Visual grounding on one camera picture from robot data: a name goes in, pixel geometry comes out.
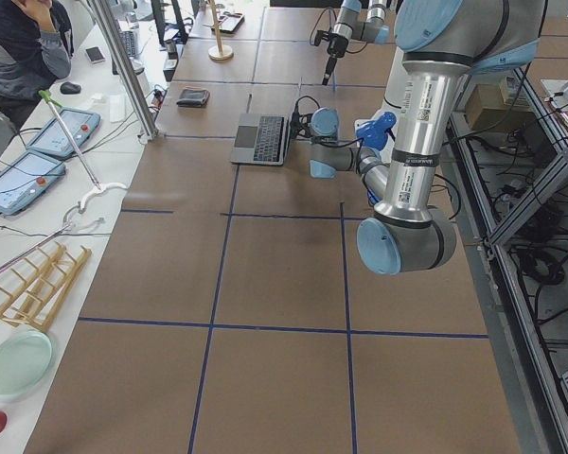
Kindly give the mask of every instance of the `plate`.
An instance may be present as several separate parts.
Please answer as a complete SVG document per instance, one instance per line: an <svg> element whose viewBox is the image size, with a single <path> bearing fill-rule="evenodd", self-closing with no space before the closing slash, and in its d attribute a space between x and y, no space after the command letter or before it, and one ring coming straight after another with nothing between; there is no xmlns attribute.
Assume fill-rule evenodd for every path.
<svg viewBox="0 0 568 454"><path fill-rule="evenodd" d="M0 345L0 395L21 394L38 383L51 364L52 343L40 331L26 331Z"/></svg>

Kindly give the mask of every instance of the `black mouse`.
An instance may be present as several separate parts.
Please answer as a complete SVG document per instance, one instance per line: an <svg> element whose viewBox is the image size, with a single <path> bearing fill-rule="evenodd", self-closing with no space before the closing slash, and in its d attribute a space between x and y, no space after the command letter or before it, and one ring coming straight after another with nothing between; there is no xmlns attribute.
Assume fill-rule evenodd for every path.
<svg viewBox="0 0 568 454"><path fill-rule="evenodd" d="M82 91L82 87L76 83L64 82L61 84L59 91L64 95L76 95Z"/></svg>

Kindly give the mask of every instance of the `keyboard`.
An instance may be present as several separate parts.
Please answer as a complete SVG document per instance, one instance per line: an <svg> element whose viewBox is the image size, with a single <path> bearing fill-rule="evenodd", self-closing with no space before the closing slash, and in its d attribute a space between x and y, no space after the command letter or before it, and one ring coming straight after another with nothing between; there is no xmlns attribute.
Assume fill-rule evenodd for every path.
<svg viewBox="0 0 568 454"><path fill-rule="evenodd" d="M275 162L279 157L280 141L284 118L281 116L262 116L258 122L255 161Z"/></svg>
<svg viewBox="0 0 568 454"><path fill-rule="evenodd" d="M132 30L120 31L120 37L122 38L122 43L126 49L126 55L135 59L137 56L137 48L134 32Z"/></svg>

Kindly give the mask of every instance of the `blue case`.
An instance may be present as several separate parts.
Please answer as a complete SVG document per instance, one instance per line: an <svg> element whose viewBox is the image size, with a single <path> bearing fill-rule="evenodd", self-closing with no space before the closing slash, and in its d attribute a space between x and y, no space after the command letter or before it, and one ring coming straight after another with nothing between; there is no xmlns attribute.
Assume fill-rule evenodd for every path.
<svg viewBox="0 0 568 454"><path fill-rule="evenodd" d="M65 173L65 164L37 151L27 151L0 172L0 213L25 210Z"/></svg>
<svg viewBox="0 0 568 454"><path fill-rule="evenodd" d="M80 147L97 129L101 115L94 112L79 111L62 107L59 115L74 136L74 140ZM27 144L26 149L41 152L58 159L67 159L74 153L74 148L67 141L57 118L50 120Z"/></svg>

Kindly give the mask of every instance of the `green clamp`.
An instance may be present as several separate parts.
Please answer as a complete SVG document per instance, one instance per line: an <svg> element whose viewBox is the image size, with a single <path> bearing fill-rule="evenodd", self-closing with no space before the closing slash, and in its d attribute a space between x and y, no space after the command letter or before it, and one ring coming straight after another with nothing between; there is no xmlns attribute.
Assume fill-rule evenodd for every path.
<svg viewBox="0 0 568 454"><path fill-rule="evenodd" d="M44 102L46 104L49 104L49 103L52 102L53 104L55 104L59 108L63 107L61 104L59 104L57 101L55 101L53 98L50 97L50 92L48 90L40 90L38 92L38 95L40 95L40 97L44 100Z"/></svg>

